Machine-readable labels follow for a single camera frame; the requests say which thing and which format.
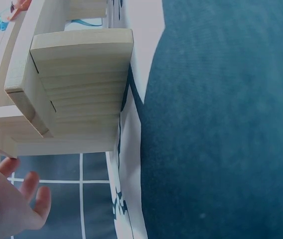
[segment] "white fabric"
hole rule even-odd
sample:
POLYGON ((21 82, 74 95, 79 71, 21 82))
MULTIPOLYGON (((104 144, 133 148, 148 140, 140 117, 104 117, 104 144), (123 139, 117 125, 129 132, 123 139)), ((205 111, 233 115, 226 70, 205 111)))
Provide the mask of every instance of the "white fabric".
MULTIPOLYGON (((138 93, 144 101, 152 59, 164 30, 162 1, 123 0, 121 6, 120 0, 109 0, 108 18, 110 28, 133 30, 131 66, 138 93)), ((120 125, 121 135, 119 128, 114 151, 106 153, 113 213, 116 215, 115 228, 119 239, 146 239, 141 197, 141 122, 130 87, 120 125)))

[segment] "blue fabric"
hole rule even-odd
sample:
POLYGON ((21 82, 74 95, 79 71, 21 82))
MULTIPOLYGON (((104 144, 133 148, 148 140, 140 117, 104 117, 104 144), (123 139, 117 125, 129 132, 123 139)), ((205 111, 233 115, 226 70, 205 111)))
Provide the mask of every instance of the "blue fabric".
POLYGON ((150 239, 283 239, 283 0, 163 0, 141 119, 150 239))

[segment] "grid pattern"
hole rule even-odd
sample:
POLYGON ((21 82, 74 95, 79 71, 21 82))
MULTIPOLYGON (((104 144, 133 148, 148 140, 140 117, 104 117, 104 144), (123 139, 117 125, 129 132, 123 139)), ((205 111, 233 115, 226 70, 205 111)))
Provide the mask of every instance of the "grid pattern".
POLYGON ((28 171, 38 172, 39 186, 51 188, 52 209, 41 230, 25 231, 10 239, 117 238, 105 153, 29 156, 20 160, 19 169, 8 180, 18 188, 28 171))

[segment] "white grid line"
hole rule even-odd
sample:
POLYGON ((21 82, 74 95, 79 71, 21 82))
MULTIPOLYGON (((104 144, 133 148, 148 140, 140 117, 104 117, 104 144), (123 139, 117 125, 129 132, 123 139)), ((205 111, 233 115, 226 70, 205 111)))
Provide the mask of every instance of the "white grid line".
POLYGON ((15 173, 13 172, 11 175, 11 184, 14 185, 15 173))
POLYGON ((80 153, 80 213, 81 213, 81 228, 82 239, 86 239, 85 222, 84 222, 84 195, 83 195, 83 154, 80 153))
MULTIPOLYGON (((12 182, 23 182, 23 178, 7 178, 8 181, 12 182)), ((66 183, 66 184, 87 184, 87 183, 110 183, 109 180, 46 180, 46 179, 41 179, 40 183, 66 183)))

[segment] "wooden structure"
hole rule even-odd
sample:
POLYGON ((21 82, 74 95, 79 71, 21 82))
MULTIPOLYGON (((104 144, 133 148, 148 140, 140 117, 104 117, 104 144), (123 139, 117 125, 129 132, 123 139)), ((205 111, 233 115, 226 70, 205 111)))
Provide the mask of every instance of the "wooden structure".
POLYGON ((105 12, 106 0, 33 0, 1 34, 2 154, 113 150, 132 31, 63 31, 70 18, 105 12))

